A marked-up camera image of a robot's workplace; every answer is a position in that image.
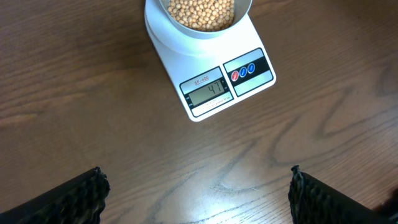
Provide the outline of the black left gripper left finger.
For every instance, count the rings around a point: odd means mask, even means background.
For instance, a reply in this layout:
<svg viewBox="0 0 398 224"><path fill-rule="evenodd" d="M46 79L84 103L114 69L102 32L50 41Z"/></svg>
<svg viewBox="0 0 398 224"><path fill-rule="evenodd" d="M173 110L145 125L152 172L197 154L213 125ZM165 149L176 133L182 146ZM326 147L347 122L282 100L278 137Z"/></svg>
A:
<svg viewBox="0 0 398 224"><path fill-rule="evenodd" d="M1 223L99 224L110 184L99 167L1 213Z"/></svg>

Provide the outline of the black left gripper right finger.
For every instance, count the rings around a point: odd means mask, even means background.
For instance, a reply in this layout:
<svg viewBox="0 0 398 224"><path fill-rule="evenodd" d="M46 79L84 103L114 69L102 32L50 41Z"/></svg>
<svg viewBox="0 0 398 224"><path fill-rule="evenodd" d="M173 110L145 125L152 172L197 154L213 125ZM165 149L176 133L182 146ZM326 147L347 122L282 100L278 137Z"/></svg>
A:
<svg viewBox="0 0 398 224"><path fill-rule="evenodd" d="M397 192L371 210L293 166L288 200L294 224L394 224Z"/></svg>

